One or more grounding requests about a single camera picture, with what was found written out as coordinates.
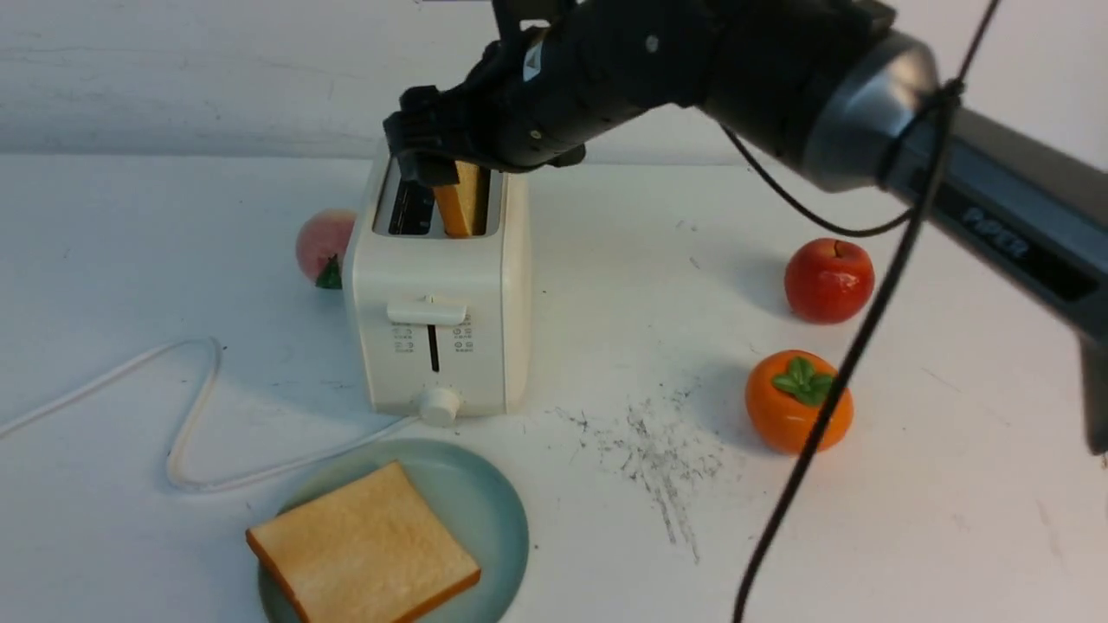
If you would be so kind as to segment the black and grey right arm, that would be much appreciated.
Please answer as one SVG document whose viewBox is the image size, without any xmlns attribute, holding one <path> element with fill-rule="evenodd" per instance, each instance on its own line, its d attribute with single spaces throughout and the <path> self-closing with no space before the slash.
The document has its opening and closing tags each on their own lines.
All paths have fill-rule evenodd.
<svg viewBox="0 0 1108 623">
<path fill-rule="evenodd" d="M 938 73 L 879 1 L 495 1 L 499 39 L 459 86 L 384 119 L 401 173 L 455 161 L 571 166 L 660 106 L 700 110 L 815 188 L 913 202 L 937 144 Z M 1105 173 L 961 109 L 931 219 L 1081 343 L 1085 441 L 1105 453 Z"/>
</svg>

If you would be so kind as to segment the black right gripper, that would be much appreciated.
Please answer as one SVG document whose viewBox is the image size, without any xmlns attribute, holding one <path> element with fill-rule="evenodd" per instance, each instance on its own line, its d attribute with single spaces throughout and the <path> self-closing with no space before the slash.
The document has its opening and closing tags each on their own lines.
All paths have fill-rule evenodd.
<svg viewBox="0 0 1108 623">
<path fill-rule="evenodd" d="M 647 111 L 696 106 L 718 35 L 710 1 L 584 1 L 509 51 L 506 68 L 466 79 L 466 159 L 507 172 L 567 166 L 589 139 Z M 423 188 L 460 181 L 441 95 L 408 88 L 383 120 L 401 177 Z"/>
</svg>

